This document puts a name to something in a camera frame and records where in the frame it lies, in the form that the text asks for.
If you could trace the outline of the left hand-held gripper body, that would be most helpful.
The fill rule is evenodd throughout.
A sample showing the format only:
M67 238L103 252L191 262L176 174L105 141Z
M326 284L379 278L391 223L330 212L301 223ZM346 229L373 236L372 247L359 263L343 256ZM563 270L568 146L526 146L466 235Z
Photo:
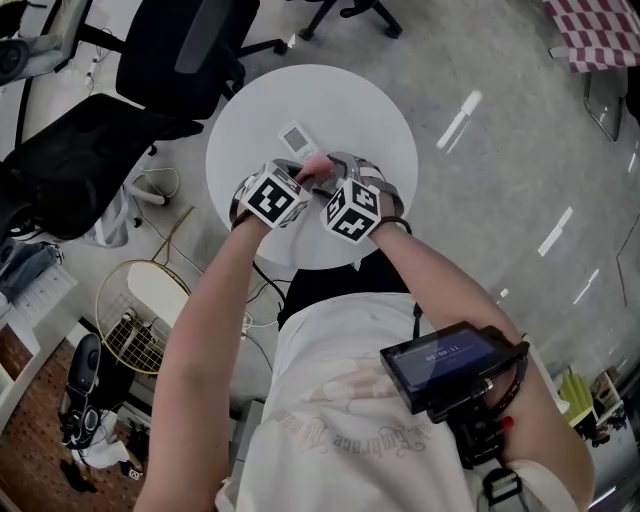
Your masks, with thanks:
M296 177L302 166L286 159L266 162L236 190L230 210L231 229L254 215L270 228L286 227L309 205L312 196Z

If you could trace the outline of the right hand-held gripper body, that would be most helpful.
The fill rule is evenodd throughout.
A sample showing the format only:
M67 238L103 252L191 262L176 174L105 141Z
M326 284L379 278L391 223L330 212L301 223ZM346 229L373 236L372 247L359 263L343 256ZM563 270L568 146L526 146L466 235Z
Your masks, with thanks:
M324 228L352 244L359 244L381 223L380 194L392 199L393 213L403 214L403 200L394 185L388 182L381 170L370 161L356 157L358 173L342 173L333 168L334 196L321 212Z

